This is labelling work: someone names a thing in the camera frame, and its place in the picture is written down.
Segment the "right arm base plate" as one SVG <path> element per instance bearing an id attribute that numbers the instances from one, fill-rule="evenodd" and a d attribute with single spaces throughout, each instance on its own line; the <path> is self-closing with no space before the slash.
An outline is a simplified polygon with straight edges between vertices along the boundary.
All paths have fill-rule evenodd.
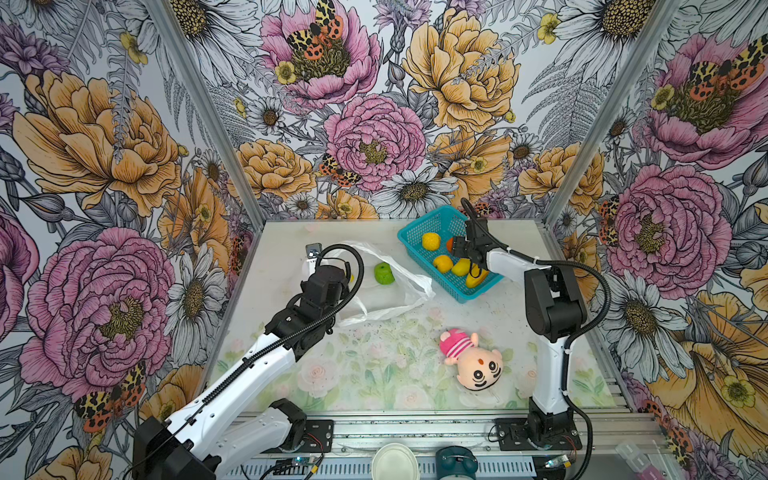
<path id="1" fill-rule="evenodd" d="M 582 441 L 572 420 L 540 422 L 527 418 L 497 418 L 491 434 L 501 451 L 548 452 L 582 449 Z"/>

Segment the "yellow toy banana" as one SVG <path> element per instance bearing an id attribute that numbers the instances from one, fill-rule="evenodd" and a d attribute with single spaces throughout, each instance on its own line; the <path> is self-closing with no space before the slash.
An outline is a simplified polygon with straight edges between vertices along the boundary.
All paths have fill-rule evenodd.
<path id="1" fill-rule="evenodd" d="M 489 272 L 487 270 L 479 267 L 472 267 L 465 277 L 465 285 L 469 289 L 477 288 L 485 281 L 488 275 Z"/>

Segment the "translucent white plastic bag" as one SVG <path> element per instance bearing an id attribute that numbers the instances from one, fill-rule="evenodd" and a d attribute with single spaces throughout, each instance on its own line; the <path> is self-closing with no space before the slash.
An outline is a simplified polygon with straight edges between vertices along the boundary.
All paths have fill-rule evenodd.
<path id="1" fill-rule="evenodd" d="M 435 297 L 433 282 L 424 274 L 414 273 L 373 245 L 347 241 L 354 254 L 334 252 L 351 264 L 350 293 L 353 298 L 336 315 L 335 325 L 351 327 L 364 322 L 390 320 L 427 304 Z M 380 262 L 390 264 L 395 276 L 391 285 L 380 285 L 374 278 L 374 267 Z M 302 276 L 307 278 L 305 264 Z"/>

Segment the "teal plastic basket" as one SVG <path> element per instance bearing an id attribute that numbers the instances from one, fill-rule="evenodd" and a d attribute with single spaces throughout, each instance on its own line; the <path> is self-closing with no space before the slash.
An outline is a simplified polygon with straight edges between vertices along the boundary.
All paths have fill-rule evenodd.
<path id="1" fill-rule="evenodd" d="M 456 275 L 451 270 L 441 272 L 434 265 L 434 260 L 441 256 L 447 256 L 454 264 L 459 261 L 458 257 L 449 252 L 446 243 L 453 237 L 465 234 L 466 220 L 467 217 L 463 213 L 446 205 L 411 221 L 397 234 L 411 259 L 461 304 L 478 298 L 501 281 L 500 275 L 489 273 L 482 282 L 477 281 L 475 286 L 468 286 L 468 273 Z M 426 234 L 435 234 L 440 238 L 438 248 L 424 248 L 423 236 Z"/>

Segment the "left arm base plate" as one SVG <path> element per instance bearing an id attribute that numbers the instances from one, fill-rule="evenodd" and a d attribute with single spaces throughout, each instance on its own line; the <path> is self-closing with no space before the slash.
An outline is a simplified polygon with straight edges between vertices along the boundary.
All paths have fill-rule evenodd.
<path id="1" fill-rule="evenodd" d="M 333 445 L 335 422 L 330 419 L 309 419 L 292 426 L 287 438 L 265 453 L 330 453 Z"/>

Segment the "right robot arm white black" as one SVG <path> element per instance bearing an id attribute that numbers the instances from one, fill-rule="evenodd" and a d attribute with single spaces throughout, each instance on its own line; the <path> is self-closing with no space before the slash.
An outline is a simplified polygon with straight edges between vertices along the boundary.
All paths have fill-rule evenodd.
<path id="1" fill-rule="evenodd" d="M 528 441 L 544 447 L 572 433 L 575 408 L 568 394 L 569 355 L 587 319 L 573 269 L 512 249 L 488 231 L 487 220 L 473 215 L 465 222 L 465 235 L 449 244 L 450 252 L 523 287 L 525 319 L 539 341 L 536 386 L 521 425 Z"/>

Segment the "pink clear plastic object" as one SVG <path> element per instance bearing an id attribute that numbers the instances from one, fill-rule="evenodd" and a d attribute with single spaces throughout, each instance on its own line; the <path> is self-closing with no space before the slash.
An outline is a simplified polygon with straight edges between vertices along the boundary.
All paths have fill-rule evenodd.
<path id="1" fill-rule="evenodd" d="M 617 454 L 627 463 L 640 480 L 664 480 L 661 471 L 634 443 L 622 442 L 615 447 Z"/>

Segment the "white round cup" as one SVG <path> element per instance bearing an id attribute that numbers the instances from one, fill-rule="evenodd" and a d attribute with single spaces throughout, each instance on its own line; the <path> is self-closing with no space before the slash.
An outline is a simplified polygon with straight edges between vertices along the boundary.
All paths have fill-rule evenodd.
<path id="1" fill-rule="evenodd" d="M 405 445 L 390 443 L 381 447 L 371 464 L 373 480 L 419 480 L 420 467 L 415 454 Z"/>

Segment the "dark green round container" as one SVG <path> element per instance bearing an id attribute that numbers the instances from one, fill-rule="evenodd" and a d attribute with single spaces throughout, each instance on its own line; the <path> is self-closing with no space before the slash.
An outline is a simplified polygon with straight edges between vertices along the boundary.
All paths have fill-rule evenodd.
<path id="1" fill-rule="evenodd" d="M 465 447 L 448 446 L 435 454 L 437 480 L 475 480 L 479 469 L 476 456 Z"/>

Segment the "green toy fruit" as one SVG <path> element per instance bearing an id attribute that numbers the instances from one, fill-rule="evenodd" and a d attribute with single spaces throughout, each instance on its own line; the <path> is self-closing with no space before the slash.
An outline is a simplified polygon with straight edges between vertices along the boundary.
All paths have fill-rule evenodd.
<path id="1" fill-rule="evenodd" d="M 374 267 L 374 278 L 380 285 L 391 285 L 395 282 L 394 273 L 387 262 L 380 262 Z"/>

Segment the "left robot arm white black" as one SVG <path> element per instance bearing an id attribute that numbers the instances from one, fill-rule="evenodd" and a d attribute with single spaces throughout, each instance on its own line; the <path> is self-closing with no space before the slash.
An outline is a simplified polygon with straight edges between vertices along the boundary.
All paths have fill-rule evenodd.
<path id="1" fill-rule="evenodd" d="M 214 479 L 251 455 L 293 447 L 303 437 L 303 412 L 279 400 L 260 417 L 231 425 L 277 377 L 325 336 L 364 278 L 359 251 L 332 244 L 317 256 L 301 290 L 267 323 L 245 356 L 213 385 L 165 420 L 150 417 L 133 436 L 126 479 Z"/>

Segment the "yellow toy lemon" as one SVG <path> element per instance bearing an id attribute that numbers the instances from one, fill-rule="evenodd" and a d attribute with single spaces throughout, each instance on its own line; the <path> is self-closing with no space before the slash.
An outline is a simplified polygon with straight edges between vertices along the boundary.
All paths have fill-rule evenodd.
<path id="1" fill-rule="evenodd" d="M 441 247 L 441 237 L 434 232 L 427 232 L 421 237 L 421 245 L 427 251 L 437 251 Z"/>

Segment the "plush doll pink hat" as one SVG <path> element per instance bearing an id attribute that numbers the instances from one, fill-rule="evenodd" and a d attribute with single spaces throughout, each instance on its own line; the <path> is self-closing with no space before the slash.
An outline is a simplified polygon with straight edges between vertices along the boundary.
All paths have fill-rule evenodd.
<path id="1" fill-rule="evenodd" d="M 483 391 L 497 383 L 503 372 L 499 350 L 487 350 L 479 345 L 477 333 L 454 328 L 439 337 L 439 348 L 447 366 L 457 369 L 457 381 L 469 391 Z"/>

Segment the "yellow toy mango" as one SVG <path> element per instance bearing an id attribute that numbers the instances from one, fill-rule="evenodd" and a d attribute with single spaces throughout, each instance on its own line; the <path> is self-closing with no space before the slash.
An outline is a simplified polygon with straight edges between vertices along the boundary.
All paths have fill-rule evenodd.
<path id="1" fill-rule="evenodd" d="M 451 272 L 458 277 L 466 277 L 471 270 L 471 261 L 468 258 L 459 259 L 451 269 Z"/>

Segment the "yellow toy fruit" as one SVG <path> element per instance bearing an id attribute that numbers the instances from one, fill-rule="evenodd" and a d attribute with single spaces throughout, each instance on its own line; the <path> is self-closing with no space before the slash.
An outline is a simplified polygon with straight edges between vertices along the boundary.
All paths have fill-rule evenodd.
<path id="1" fill-rule="evenodd" d="M 441 274 L 447 274 L 454 267 L 454 261 L 449 255 L 440 255 L 433 260 L 433 266 Z"/>

